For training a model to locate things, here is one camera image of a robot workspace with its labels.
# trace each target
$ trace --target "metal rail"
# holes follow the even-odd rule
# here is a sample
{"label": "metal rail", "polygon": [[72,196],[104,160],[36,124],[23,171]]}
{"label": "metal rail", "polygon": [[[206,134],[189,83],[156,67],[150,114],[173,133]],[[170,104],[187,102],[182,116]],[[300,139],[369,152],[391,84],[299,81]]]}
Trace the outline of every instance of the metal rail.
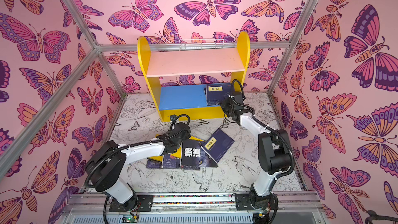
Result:
{"label": "metal rail", "polygon": [[283,53],[278,68],[275,71],[275,75],[273,76],[271,84],[269,85],[268,95],[272,95],[274,89],[276,88],[276,85],[278,84],[278,81],[281,78],[282,72],[285,69],[287,62],[290,60],[290,56],[292,55],[293,50],[295,49],[296,43],[299,41],[301,33],[304,30],[304,27],[306,26],[308,19],[311,16],[312,10],[315,8],[317,2],[318,0],[307,0],[304,9],[300,14],[300,18],[297,21],[295,30],[293,31],[293,34],[290,38],[291,45],[287,49],[287,51]]}

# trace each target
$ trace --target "bird drawing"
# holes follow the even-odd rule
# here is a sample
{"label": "bird drawing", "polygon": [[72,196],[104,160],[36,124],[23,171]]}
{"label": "bird drawing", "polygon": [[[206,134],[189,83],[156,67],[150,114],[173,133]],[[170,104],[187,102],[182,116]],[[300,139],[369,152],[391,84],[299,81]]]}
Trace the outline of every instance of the bird drawing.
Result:
{"label": "bird drawing", "polygon": [[236,162],[235,167],[246,182],[251,184],[256,180],[257,173],[245,163],[246,161],[253,163],[252,161],[239,156],[232,158],[232,161]]}
{"label": "bird drawing", "polygon": [[207,191],[210,187],[213,171],[211,171],[210,179],[207,179],[206,168],[202,168],[202,177],[199,177],[195,172],[192,172],[193,180],[200,184],[199,191]]}

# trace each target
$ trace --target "yellow shelf side panel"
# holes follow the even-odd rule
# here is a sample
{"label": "yellow shelf side panel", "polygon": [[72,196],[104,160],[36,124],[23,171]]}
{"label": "yellow shelf side panel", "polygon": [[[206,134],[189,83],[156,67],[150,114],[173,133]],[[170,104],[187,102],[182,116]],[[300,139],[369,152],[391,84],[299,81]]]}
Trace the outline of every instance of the yellow shelf side panel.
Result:
{"label": "yellow shelf side panel", "polygon": [[[232,72],[231,82],[234,79],[237,79],[243,85],[243,82],[244,82],[245,77],[246,77],[246,72],[248,70],[249,58],[250,58],[250,38],[249,38],[249,35],[247,34],[246,31],[242,31],[239,34],[238,42],[236,44],[236,48],[237,48],[239,56],[240,56],[240,58],[242,60],[243,67],[245,68],[245,71]],[[237,83],[235,83],[234,86],[235,86],[235,91],[240,91],[240,87],[239,87],[239,85]]]}

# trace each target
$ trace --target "black cable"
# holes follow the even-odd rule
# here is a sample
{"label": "black cable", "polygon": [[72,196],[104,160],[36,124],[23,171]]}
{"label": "black cable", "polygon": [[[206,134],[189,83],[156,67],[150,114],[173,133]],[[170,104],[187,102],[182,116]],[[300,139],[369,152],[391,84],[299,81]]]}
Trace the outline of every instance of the black cable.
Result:
{"label": "black cable", "polygon": [[102,217],[103,217],[103,222],[105,224],[109,224],[108,220],[106,219],[106,204],[108,203],[109,197],[107,196],[105,199],[105,203],[103,204],[103,211],[102,211]]}

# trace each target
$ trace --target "metal bar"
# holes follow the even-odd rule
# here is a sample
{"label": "metal bar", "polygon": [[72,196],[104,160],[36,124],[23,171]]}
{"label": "metal bar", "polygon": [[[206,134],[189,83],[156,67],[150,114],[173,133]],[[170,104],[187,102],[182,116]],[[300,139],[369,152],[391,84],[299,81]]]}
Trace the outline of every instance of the metal bar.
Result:
{"label": "metal bar", "polygon": [[91,33],[90,29],[88,28],[82,14],[80,13],[79,9],[77,8],[76,4],[73,0],[62,0],[65,5],[67,6],[70,14],[73,17],[73,20],[76,22],[77,26],[79,27],[80,31],[82,31],[83,36],[86,38],[86,41],[90,45],[91,48],[96,48],[98,43],[94,38],[93,34]]}
{"label": "metal bar", "polygon": [[55,109],[59,106],[62,100],[65,99],[65,96],[69,93],[77,80],[80,79],[83,72],[96,57],[97,52],[92,50],[83,59],[83,61],[77,65],[71,75],[62,83],[58,90],[55,91],[47,103],[37,112],[32,121],[28,123],[22,132],[20,132],[18,137],[14,139],[12,144],[0,157],[0,180],[3,179],[3,176],[7,173],[8,169],[22,154],[47,119],[54,114]]}
{"label": "metal bar", "polygon": [[311,16],[312,10],[315,8],[315,5],[317,2],[318,2],[318,0],[307,0],[306,4],[304,6],[304,9],[300,14],[300,18],[297,21],[295,30],[293,31],[293,34],[290,38],[291,45],[288,48],[288,50],[283,53],[283,56],[281,58],[281,61],[279,62],[278,68],[275,71],[275,75],[273,76],[271,84],[269,85],[268,95],[272,95],[272,92],[276,88],[276,85],[278,84],[278,81],[281,78],[282,72],[285,69],[287,62],[290,60],[290,56],[293,53],[296,43],[299,41],[301,33],[304,30],[304,27],[306,26],[308,19]]}
{"label": "metal bar", "polygon": [[[179,51],[180,44],[150,44],[151,51],[156,50],[167,50],[167,51]],[[250,48],[289,48],[290,42],[251,42]],[[214,42],[212,43],[188,43],[186,49],[199,50],[214,48]],[[226,47],[236,47],[236,42],[224,43]],[[137,51],[136,44],[124,44],[124,45],[100,45],[97,47],[100,52],[111,52],[111,51]]]}
{"label": "metal bar", "polygon": [[117,92],[119,93],[120,96],[123,95],[124,91],[119,83],[119,80],[117,79],[115,72],[113,72],[111,66],[103,56],[102,52],[99,52],[98,55],[98,60],[101,62],[102,67],[105,69],[106,74],[108,75],[109,79],[111,80],[113,86],[115,86]]}

